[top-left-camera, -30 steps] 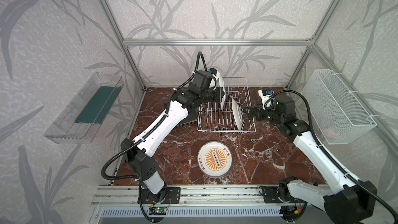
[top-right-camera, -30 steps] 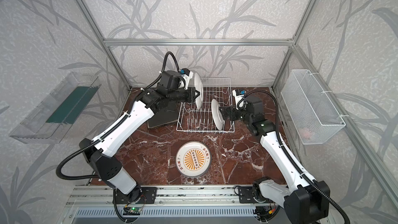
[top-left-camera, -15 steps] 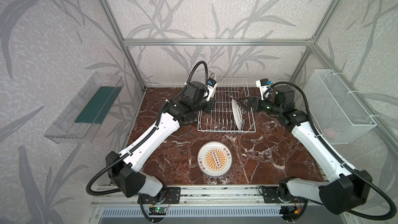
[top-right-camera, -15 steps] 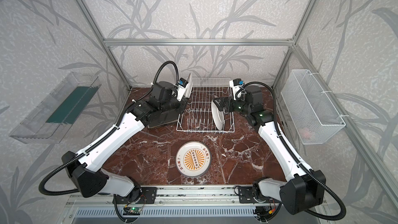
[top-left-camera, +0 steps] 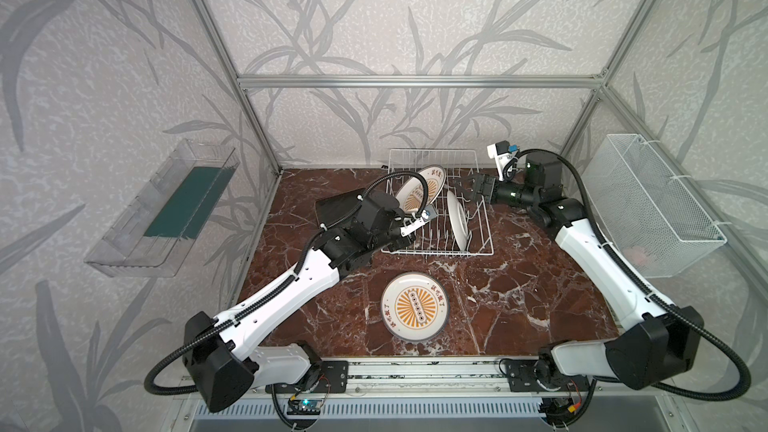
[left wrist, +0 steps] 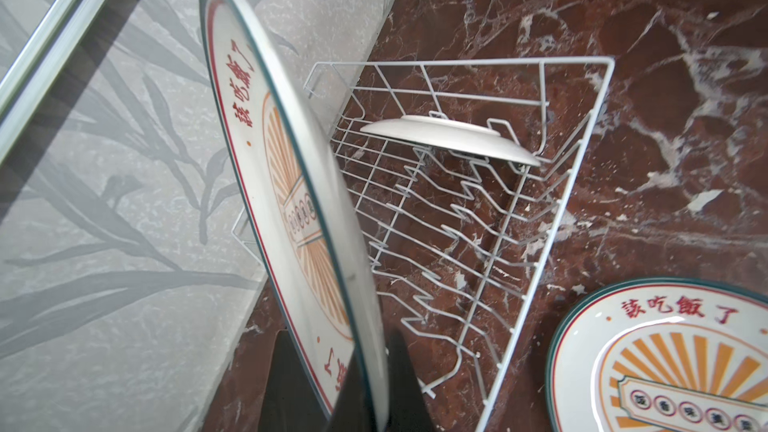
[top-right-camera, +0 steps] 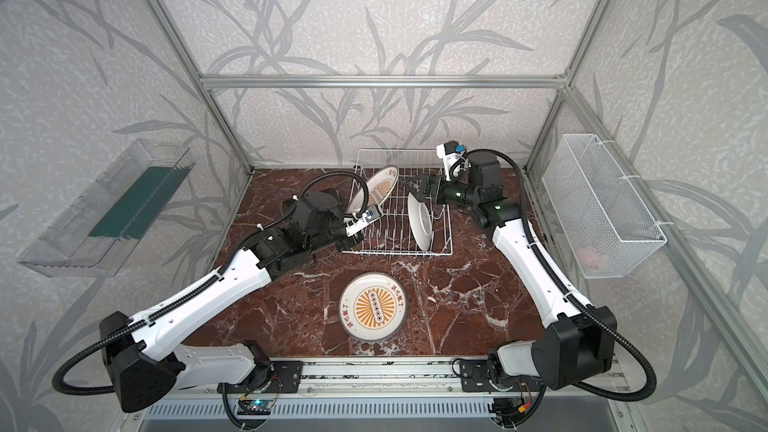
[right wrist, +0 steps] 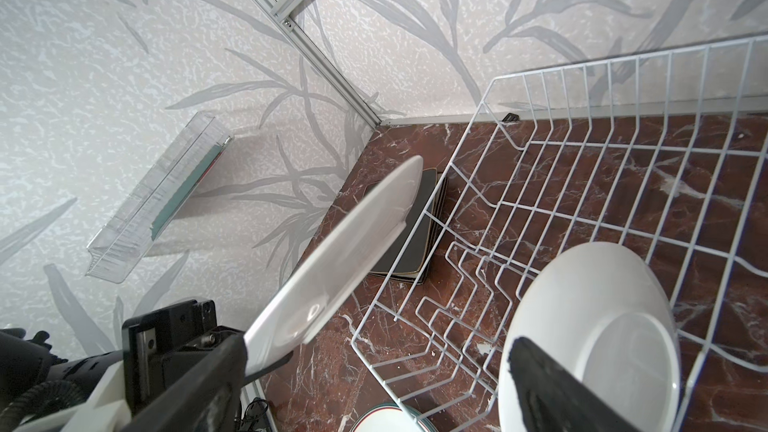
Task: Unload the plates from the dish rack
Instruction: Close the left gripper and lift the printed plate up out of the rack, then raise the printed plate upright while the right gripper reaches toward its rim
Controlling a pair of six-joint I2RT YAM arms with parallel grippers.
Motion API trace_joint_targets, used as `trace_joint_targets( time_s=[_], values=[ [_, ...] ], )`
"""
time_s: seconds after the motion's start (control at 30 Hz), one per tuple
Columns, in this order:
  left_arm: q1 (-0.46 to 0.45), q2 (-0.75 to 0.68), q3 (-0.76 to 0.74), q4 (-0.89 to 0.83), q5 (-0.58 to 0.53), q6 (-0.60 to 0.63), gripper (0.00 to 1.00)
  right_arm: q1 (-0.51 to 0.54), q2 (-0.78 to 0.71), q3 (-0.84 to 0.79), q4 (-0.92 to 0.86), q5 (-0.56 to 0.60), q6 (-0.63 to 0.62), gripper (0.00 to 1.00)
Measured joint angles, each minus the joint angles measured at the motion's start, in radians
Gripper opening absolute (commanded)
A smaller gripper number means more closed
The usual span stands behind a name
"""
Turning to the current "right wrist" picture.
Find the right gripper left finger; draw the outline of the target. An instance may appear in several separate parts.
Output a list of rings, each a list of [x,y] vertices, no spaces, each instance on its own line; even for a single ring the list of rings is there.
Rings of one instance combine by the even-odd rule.
[[[208,353],[154,399],[125,431],[232,431],[239,410],[247,351],[240,335]]]

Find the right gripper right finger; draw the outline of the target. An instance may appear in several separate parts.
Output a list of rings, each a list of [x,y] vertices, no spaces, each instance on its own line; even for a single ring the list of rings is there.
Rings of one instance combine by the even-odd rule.
[[[508,367],[527,431],[636,429],[527,337],[512,343]]]

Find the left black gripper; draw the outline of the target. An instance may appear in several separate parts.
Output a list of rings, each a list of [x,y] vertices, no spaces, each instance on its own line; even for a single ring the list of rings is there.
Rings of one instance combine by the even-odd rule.
[[[212,300],[187,300],[126,320],[122,348],[67,360],[53,354],[49,334],[31,339],[19,328],[1,331],[1,407],[47,381],[76,384],[89,396],[107,369],[121,362],[129,408],[136,412],[178,382],[226,338],[239,330],[220,325]]]

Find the white round plate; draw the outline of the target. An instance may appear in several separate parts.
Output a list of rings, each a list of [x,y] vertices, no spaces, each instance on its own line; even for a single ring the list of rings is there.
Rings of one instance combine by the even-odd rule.
[[[351,429],[352,432],[437,432],[437,428],[420,413],[407,406],[402,409],[393,403],[377,405],[362,415]]]
[[[313,340],[406,228],[423,158],[389,173],[338,223],[244,334],[245,375],[254,377]]]
[[[669,431],[681,389],[671,307],[655,274],[610,242],[572,247],[533,280],[503,352],[528,338],[640,431]]]

